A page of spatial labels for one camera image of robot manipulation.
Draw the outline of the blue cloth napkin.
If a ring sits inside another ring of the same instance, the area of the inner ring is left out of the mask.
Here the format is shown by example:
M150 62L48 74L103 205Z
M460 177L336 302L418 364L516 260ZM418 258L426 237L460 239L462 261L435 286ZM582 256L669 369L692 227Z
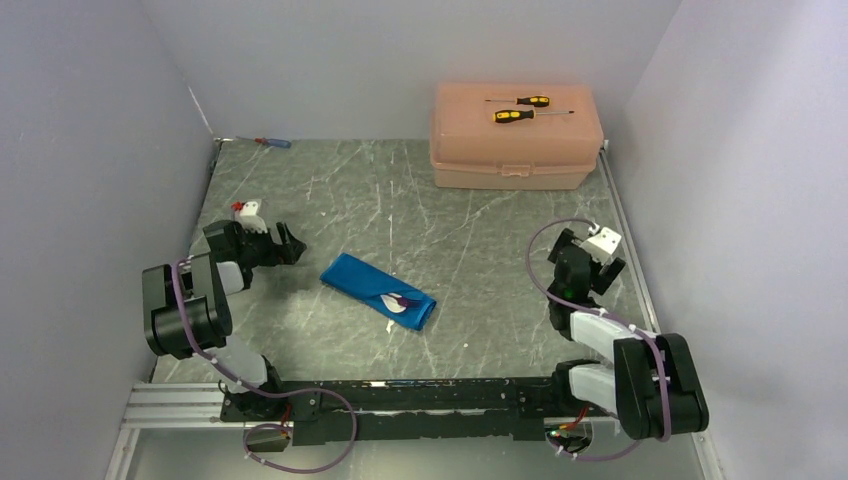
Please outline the blue cloth napkin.
M414 331L423 329L437 305L437 301L423 291L347 253L340 254L320 275L320 280ZM392 313L380 298L389 292L419 300L420 305L400 314Z

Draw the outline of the white plastic utensil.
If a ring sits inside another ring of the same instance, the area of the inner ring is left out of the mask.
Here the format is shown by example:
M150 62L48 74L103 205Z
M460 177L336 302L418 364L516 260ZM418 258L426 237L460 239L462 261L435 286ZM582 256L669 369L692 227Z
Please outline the white plastic utensil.
M385 307L392 313L400 314L414 305L414 301L394 292L380 296Z

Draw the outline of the purple fork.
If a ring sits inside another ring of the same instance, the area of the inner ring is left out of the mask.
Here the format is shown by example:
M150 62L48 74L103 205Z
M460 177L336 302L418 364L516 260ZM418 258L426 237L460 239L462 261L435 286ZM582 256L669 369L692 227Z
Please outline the purple fork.
M410 308L415 309L420 305L419 300L410 299L404 296L384 295L383 301L386 307L395 313L401 313Z

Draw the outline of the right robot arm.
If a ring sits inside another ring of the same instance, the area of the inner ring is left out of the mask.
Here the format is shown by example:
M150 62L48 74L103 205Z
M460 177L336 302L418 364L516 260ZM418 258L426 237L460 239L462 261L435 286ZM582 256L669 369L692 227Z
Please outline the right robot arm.
M685 338L617 320L596 299L626 265L615 254L620 242L606 227L585 238L564 229L548 255L554 266L546 290L552 327L599 356L557 365L552 404L564 415L598 407L634 440L701 432L710 414Z

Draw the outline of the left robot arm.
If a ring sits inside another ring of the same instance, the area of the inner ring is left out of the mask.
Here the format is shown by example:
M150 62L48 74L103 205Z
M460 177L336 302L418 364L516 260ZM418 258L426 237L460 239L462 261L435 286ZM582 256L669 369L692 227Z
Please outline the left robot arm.
M248 407L264 420L285 411L288 394L267 359L234 335L228 297L251 288L256 268L294 265L306 252L285 223L276 228L279 241L235 220L213 222L203 229L208 252L142 273L149 349L158 357L202 358L229 392L249 392Z

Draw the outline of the blue red screwdriver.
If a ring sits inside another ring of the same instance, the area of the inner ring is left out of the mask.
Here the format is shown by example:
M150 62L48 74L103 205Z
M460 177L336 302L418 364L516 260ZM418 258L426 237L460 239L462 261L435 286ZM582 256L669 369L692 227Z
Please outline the blue red screwdriver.
M282 148L289 149L292 146L292 143L288 140L276 139L276 138L247 138L247 137L239 137L239 140L247 140L258 145L263 145L266 147L274 147L274 148Z

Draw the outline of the peach plastic toolbox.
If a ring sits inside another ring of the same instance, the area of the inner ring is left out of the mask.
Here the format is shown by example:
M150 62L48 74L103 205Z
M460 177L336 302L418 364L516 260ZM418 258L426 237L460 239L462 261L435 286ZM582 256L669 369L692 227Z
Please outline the peach plastic toolbox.
M486 99L547 96L533 108ZM566 111L496 124L503 109ZM604 134L586 85L442 83L430 127L434 181L443 188L573 190L595 170Z

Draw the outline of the yellow black screwdriver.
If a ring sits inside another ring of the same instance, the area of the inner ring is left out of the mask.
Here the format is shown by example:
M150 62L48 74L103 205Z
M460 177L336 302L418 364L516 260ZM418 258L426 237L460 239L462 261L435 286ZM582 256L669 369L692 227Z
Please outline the yellow black screwdriver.
M496 124L510 124L523 120L534 120L540 116L572 115L574 113L574 110L544 112L538 110L503 109L494 112L492 120Z

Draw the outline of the small black-handled screwdriver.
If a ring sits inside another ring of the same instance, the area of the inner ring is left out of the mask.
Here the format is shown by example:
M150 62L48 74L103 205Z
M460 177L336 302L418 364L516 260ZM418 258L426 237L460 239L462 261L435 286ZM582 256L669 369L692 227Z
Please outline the small black-handled screwdriver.
M527 96L527 97L516 97L514 100L511 99L486 99L486 102L495 102L495 103L509 103L511 105L524 105L530 106L533 108L546 108L550 106L550 98L547 96Z

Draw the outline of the aluminium frame rail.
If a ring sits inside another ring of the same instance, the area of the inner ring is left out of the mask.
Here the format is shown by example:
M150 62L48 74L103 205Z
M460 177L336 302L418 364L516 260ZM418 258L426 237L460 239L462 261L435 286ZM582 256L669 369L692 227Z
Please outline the aluminium frame rail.
M215 383L137 383L130 392L105 477L127 479L144 430L249 429L254 422L226 421L229 402Z

